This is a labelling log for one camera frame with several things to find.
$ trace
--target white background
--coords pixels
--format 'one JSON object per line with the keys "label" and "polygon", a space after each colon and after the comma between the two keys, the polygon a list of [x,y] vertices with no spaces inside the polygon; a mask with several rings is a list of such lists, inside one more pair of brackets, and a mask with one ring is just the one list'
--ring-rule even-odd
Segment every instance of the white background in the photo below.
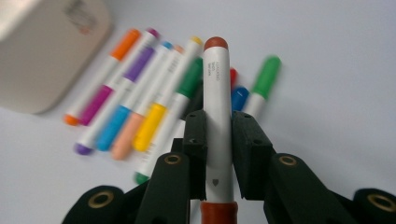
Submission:
{"label": "white background", "polygon": [[[250,88],[263,59],[281,73],[260,125],[277,152],[302,158],[331,190],[396,194],[396,14],[394,1],[107,0],[114,31],[70,92],[48,112],[0,108],[0,223],[60,223],[88,189],[128,191],[139,164],[109,154],[74,153],[83,128],[62,122],[66,108],[129,28],[157,29],[184,45],[192,35],[227,40],[238,84]],[[265,223],[262,203],[240,199],[239,223]],[[200,223],[192,214],[191,223]]]}

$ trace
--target yellow marker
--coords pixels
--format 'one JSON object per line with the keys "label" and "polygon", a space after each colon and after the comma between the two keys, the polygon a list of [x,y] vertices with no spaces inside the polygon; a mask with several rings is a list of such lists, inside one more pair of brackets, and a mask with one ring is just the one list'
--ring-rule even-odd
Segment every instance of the yellow marker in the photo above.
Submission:
{"label": "yellow marker", "polygon": [[148,115],[139,127],[135,138],[132,141],[134,149],[138,151],[146,151],[149,148],[151,138],[155,134],[163,115],[166,112],[166,107],[169,106],[173,93],[176,91],[181,79],[187,72],[191,63],[201,54],[202,41],[197,36],[193,36],[184,48],[184,53],[180,58],[175,72],[172,77],[166,82],[164,88],[157,95],[154,103],[151,105]]}

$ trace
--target pile of markers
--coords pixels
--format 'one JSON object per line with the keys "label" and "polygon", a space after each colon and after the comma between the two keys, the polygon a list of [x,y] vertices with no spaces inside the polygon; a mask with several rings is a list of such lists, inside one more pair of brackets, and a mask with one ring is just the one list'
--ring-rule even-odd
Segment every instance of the pile of markers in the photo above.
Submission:
{"label": "pile of markers", "polygon": [[[177,127],[194,111],[203,109],[203,42],[197,36],[185,46],[159,41],[154,29],[130,30],[97,69],[64,116],[64,122],[87,126],[75,151],[89,155],[110,151],[114,160],[124,160],[133,149],[145,153],[136,182],[143,183],[156,160],[170,150]],[[236,71],[227,73],[231,110],[260,116],[276,78],[280,60],[268,57],[251,93],[233,87]]]}

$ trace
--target purple marker cap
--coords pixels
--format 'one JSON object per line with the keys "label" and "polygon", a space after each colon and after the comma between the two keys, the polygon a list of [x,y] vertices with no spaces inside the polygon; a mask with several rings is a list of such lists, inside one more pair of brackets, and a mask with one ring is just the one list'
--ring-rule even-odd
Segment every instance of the purple marker cap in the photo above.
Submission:
{"label": "purple marker cap", "polygon": [[154,30],[152,28],[148,28],[146,31],[151,33],[152,35],[154,35],[155,38],[157,38],[157,39],[160,37],[160,34],[156,30]]}
{"label": "purple marker cap", "polygon": [[76,144],[76,152],[79,155],[86,156],[86,155],[90,155],[93,152],[93,150],[91,148],[84,147],[82,144]]}
{"label": "purple marker cap", "polygon": [[135,82],[139,75],[141,74],[143,68],[148,63],[151,56],[154,54],[153,48],[145,48],[140,53],[139,58],[136,60],[134,65],[128,70],[128,72],[124,75],[124,77],[128,78],[132,82]]}

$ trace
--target green marker cap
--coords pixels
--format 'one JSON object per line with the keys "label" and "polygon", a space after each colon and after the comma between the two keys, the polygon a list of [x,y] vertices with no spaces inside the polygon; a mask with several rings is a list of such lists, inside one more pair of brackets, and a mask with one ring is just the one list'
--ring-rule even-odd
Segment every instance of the green marker cap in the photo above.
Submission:
{"label": "green marker cap", "polygon": [[195,89],[197,88],[199,81],[202,79],[203,72],[204,62],[202,58],[199,57],[191,64],[189,70],[181,81],[177,92],[191,98],[195,93]]}
{"label": "green marker cap", "polygon": [[265,100],[268,99],[269,92],[275,82],[276,74],[279,71],[281,61],[277,56],[268,57],[262,65],[262,69],[257,76],[252,92],[256,92]]}
{"label": "green marker cap", "polygon": [[146,181],[148,181],[149,177],[146,175],[142,175],[140,173],[135,173],[134,180],[136,181],[136,183],[138,185],[141,185],[141,184],[145,183]]}

